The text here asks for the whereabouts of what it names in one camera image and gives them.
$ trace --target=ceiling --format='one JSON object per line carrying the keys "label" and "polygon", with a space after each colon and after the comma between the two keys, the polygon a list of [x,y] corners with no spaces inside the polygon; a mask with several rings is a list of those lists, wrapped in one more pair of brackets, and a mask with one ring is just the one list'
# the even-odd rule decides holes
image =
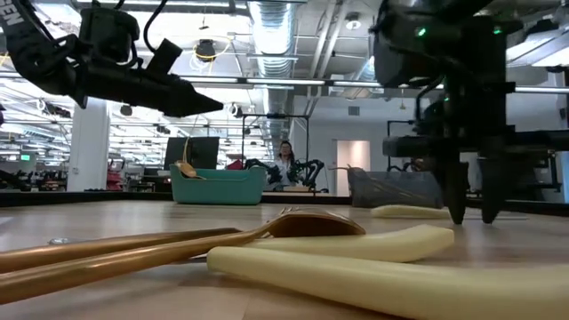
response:
{"label": "ceiling", "polygon": [[[81,17],[75,8],[88,6],[89,2],[85,0],[80,2],[76,0],[35,1],[38,17],[56,37],[78,31]],[[101,2],[110,5],[115,1]],[[157,4],[158,1],[127,0],[124,8],[136,10],[129,13],[137,19],[142,28]],[[149,41],[153,46],[158,46],[162,39],[168,38],[184,50],[171,72],[183,76],[260,76],[259,59],[255,57],[257,45],[252,35],[253,28],[249,17],[239,14],[188,13],[194,11],[195,8],[184,7],[182,4],[182,1],[170,0],[171,8],[158,15],[149,31]],[[319,36],[329,18],[326,10],[330,6],[330,1],[309,0],[306,4],[297,5],[294,16],[293,52],[291,52],[295,60],[291,76],[306,78],[310,76]],[[361,23],[361,27],[346,28],[346,21],[338,18],[341,15],[341,6],[337,5],[334,8],[328,41],[325,43],[325,47],[328,45],[333,47],[333,54],[327,65],[323,65],[323,59],[320,59],[320,66],[317,69],[326,78],[340,76],[350,79],[369,59],[368,29],[374,23],[380,1],[346,0],[344,5],[346,12],[359,14],[357,20]],[[558,6],[559,1],[557,0],[500,0],[494,1],[488,10],[502,16],[516,15],[522,18],[538,19],[543,14],[555,12]],[[334,42],[330,35],[336,23],[340,24],[340,32]],[[204,64],[196,58],[194,47],[200,39],[212,39],[216,52],[221,52],[214,63]],[[148,62],[152,55],[146,45],[141,40],[137,41],[136,45],[139,55]],[[0,71],[13,72],[9,57],[4,56],[0,59]],[[263,100],[266,94],[265,89],[259,86],[233,89],[211,85],[208,88],[200,86],[197,88],[199,92],[223,102],[226,108],[222,111],[182,119],[168,118],[147,108],[134,108],[132,116],[122,116],[121,104],[110,102],[113,110],[112,123],[119,124],[113,125],[111,129],[111,155],[127,157],[142,164],[159,164],[169,135],[159,133],[156,130],[156,123],[167,127],[171,131],[170,135],[183,137],[207,135],[208,130],[204,128],[204,124],[209,124],[209,134],[220,136],[222,140],[220,160],[227,161],[226,153],[241,152],[240,137],[242,134],[241,119],[234,118],[228,109],[238,105],[245,113],[264,114],[267,111]],[[280,89],[295,96],[293,103],[295,108],[291,113],[304,112],[308,101],[306,91],[302,89],[306,88],[285,87]],[[347,100],[341,92],[323,95],[324,97],[315,104],[312,115],[315,120],[408,119],[414,103],[410,97],[402,98],[398,93],[388,97],[390,101],[384,99]],[[12,124],[5,124],[0,129],[0,156],[3,156],[3,152],[7,154],[23,149],[37,150],[41,155],[40,158],[46,162],[57,163],[68,158],[68,142],[72,131],[71,119],[45,112],[45,102],[65,109],[73,115],[76,105],[71,99],[42,92],[23,79],[0,77],[0,102],[7,109],[4,112],[5,119],[12,121]],[[348,116],[347,107],[349,106],[360,107],[361,116]],[[52,121],[60,121],[60,124],[49,124]],[[261,128],[268,123],[265,118],[248,117],[246,119],[248,124],[252,121],[255,121],[253,125]],[[286,126],[287,124],[282,126],[284,133],[286,133]],[[252,128],[247,143],[245,143],[245,155],[270,160],[272,153],[268,134],[262,129],[255,129],[254,126]]]}

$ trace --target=person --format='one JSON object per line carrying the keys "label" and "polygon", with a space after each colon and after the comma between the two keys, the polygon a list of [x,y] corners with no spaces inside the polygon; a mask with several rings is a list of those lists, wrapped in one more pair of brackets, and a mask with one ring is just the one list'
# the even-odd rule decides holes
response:
{"label": "person", "polygon": [[278,158],[275,159],[275,165],[278,167],[279,171],[281,172],[281,176],[283,177],[280,181],[280,185],[283,187],[295,185],[294,182],[291,182],[288,179],[288,171],[291,169],[291,165],[294,164],[294,152],[293,152],[293,145],[289,141],[281,142],[280,150],[278,153]]}

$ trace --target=black robotic arm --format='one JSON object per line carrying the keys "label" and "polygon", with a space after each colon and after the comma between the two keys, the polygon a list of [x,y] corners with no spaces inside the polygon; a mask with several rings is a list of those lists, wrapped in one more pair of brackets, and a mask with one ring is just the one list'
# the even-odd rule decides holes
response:
{"label": "black robotic arm", "polygon": [[126,12],[93,2],[92,8],[81,11],[79,36],[53,39],[29,0],[0,4],[0,27],[16,71],[45,92],[68,95],[81,108],[87,97],[95,97],[157,109],[167,116],[223,108],[197,93],[190,82],[168,74],[182,49],[167,39],[143,68],[134,46],[140,29]]}

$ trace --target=white pillar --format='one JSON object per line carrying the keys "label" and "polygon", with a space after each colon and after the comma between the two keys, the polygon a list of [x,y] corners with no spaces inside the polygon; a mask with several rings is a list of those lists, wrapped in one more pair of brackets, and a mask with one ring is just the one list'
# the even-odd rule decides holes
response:
{"label": "white pillar", "polygon": [[87,108],[73,115],[68,191],[106,188],[111,108],[105,100],[89,98]]}

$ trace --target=teal basket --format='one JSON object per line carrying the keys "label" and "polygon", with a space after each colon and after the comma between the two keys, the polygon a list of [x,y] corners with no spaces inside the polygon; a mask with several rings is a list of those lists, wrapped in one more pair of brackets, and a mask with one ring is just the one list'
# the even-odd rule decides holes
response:
{"label": "teal basket", "polygon": [[188,179],[180,169],[170,165],[172,195],[179,204],[241,204],[260,202],[265,186],[265,169],[211,170],[196,169],[205,180]]}

